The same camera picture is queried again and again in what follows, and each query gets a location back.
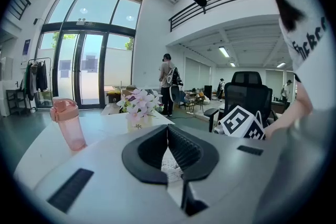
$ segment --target person's arm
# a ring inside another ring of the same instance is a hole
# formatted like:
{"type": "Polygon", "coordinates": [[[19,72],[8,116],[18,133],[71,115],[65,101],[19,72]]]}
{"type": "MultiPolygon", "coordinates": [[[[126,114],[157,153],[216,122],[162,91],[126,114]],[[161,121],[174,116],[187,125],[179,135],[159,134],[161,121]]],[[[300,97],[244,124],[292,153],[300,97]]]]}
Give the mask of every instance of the person's arm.
{"type": "Polygon", "coordinates": [[[306,90],[300,82],[297,82],[298,92],[296,101],[282,114],[282,116],[265,128],[266,138],[270,138],[272,133],[279,128],[290,126],[296,119],[308,115],[312,111],[312,105],[306,90]]]}

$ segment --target water bottle lid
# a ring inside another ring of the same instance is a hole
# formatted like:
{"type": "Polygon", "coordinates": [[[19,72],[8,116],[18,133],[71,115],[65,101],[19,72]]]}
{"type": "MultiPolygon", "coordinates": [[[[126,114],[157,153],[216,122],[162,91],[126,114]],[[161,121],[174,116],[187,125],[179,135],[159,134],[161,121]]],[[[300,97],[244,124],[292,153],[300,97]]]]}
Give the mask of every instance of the water bottle lid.
{"type": "Polygon", "coordinates": [[[53,97],[52,103],[50,116],[55,122],[71,120],[79,115],[77,103],[72,99],[53,97]]]}

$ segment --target mesh chair back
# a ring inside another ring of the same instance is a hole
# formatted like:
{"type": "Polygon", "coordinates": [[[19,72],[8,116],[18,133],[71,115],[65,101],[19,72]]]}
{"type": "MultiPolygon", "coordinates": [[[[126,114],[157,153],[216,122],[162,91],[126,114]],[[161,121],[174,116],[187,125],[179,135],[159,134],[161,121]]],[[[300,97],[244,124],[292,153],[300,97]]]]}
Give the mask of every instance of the mesh chair back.
{"type": "Polygon", "coordinates": [[[265,107],[267,104],[268,108],[269,104],[269,89],[265,85],[244,85],[229,82],[224,86],[224,93],[224,115],[229,112],[231,106],[239,105],[253,115],[256,115],[257,111],[259,110],[263,122],[267,120],[270,109],[269,112],[267,112],[268,110],[266,110],[265,107]]]}
{"type": "Polygon", "coordinates": [[[262,85],[261,76],[255,71],[235,72],[232,77],[232,83],[262,85]]]}
{"type": "Polygon", "coordinates": [[[262,118],[262,122],[266,122],[270,113],[271,113],[271,109],[272,109],[272,94],[273,94],[273,90],[268,88],[268,94],[267,94],[267,98],[266,98],[266,102],[265,102],[265,106],[264,106],[264,110],[261,112],[261,118],[262,118]]]}

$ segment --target doorway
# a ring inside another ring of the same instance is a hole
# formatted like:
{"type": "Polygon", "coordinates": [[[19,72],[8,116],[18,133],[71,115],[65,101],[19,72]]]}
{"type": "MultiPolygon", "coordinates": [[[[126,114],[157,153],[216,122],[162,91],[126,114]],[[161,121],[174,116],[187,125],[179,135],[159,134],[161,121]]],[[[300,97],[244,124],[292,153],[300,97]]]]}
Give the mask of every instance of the doorway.
{"type": "Polygon", "coordinates": [[[100,108],[101,47],[105,33],[63,31],[59,43],[56,87],[58,96],[71,98],[80,109],[100,108]]]}

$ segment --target fluorescent light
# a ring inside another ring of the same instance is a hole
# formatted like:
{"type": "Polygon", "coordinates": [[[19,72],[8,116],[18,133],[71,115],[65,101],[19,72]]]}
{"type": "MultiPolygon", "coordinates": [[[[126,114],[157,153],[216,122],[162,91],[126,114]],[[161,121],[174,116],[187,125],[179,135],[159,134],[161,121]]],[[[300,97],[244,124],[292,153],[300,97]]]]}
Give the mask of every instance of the fluorescent light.
{"type": "Polygon", "coordinates": [[[86,8],[81,8],[79,11],[83,14],[88,13],[88,10],[86,8]]]}
{"type": "Polygon", "coordinates": [[[229,57],[230,57],[229,54],[227,54],[227,51],[225,50],[224,47],[219,47],[219,50],[222,52],[222,54],[224,54],[224,56],[225,56],[226,58],[229,58],[229,57]]]}
{"type": "Polygon", "coordinates": [[[282,62],[281,64],[279,64],[279,65],[277,66],[277,68],[280,68],[280,67],[284,66],[285,64],[286,64],[285,62],[282,62]]]}
{"type": "Polygon", "coordinates": [[[126,17],[126,20],[132,21],[132,20],[134,20],[134,17],[129,15],[129,16],[126,17]]]}

